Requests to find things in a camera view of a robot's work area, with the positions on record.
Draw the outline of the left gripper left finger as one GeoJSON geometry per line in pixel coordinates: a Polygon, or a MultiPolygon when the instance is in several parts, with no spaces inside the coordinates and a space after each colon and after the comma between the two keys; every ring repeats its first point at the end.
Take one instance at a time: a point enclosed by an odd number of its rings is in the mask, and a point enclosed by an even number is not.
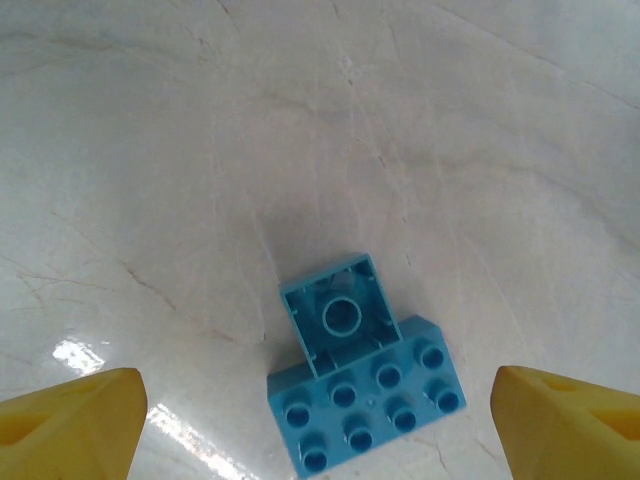
{"type": "Polygon", "coordinates": [[[146,415],[135,368],[0,401],[0,480],[127,480],[146,415]]]}

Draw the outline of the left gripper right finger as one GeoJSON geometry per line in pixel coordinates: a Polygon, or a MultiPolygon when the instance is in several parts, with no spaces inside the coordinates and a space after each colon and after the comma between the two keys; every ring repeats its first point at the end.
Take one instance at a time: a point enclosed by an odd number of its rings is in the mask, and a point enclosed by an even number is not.
{"type": "Polygon", "coordinates": [[[502,366],[490,408],[514,480],[640,480],[639,395],[502,366]]]}

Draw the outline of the blue two-by-four lego brick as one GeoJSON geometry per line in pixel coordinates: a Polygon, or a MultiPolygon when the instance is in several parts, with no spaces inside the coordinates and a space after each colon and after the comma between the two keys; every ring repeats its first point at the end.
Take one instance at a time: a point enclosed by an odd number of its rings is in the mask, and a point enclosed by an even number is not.
{"type": "Polygon", "coordinates": [[[402,340],[322,379],[307,364],[267,378],[267,400],[298,477],[305,479],[466,405],[441,329],[414,315],[402,340]]]}

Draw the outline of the small light blue lego brick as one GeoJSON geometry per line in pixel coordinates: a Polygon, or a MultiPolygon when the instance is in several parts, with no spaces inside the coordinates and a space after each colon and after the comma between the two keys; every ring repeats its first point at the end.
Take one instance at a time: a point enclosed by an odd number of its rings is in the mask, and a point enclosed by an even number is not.
{"type": "Polygon", "coordinates": [[[403,339],[375,264],[366,253],[283,283],[279,293],[317,379],[403,339]]]}

